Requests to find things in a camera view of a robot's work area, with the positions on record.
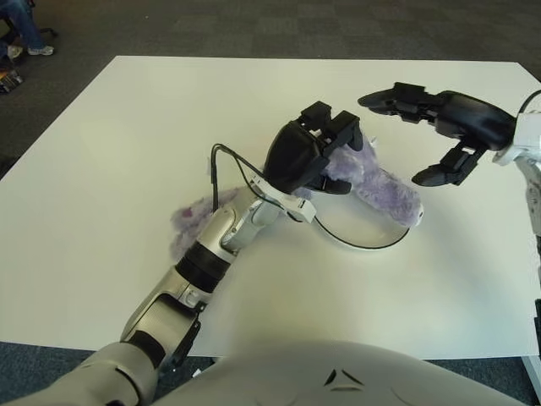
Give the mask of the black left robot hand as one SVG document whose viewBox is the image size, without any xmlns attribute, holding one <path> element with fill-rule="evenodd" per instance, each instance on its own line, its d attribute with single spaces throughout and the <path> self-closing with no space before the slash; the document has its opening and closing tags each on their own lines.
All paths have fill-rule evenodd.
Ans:
<svg viewBox="0 0 541 406">
<path fill-rule="evenodd" d="M 324 174 L 331 154 L 345 145 L 363 149 L 360 118 L 347 111 L 332 117 L 331 106 L 317 101 L 278 132 L 267 153 L 263 178 L 286 194 L 304 187 L 346 195 L 351 183 Z"/>
</svg>

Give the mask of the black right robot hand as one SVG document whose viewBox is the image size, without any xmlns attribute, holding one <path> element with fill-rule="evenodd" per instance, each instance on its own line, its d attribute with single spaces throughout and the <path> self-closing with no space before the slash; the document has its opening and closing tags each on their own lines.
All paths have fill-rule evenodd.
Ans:
<svg viewBox="0 0 541 406">
<path fill-rule="evenodd" d="M 516 127 L 515 117 L 486 101 L 455 91 L 430 94 L 420 85 L 401 82 L 360 97 L 358 104 L 408 123 L 424 120 L 436 133 L 458 140 L 438 163 L 412 177 L 423 187 L 460 185 L 486 151 L 502 151 L 511 143 Z"/>
</svg>

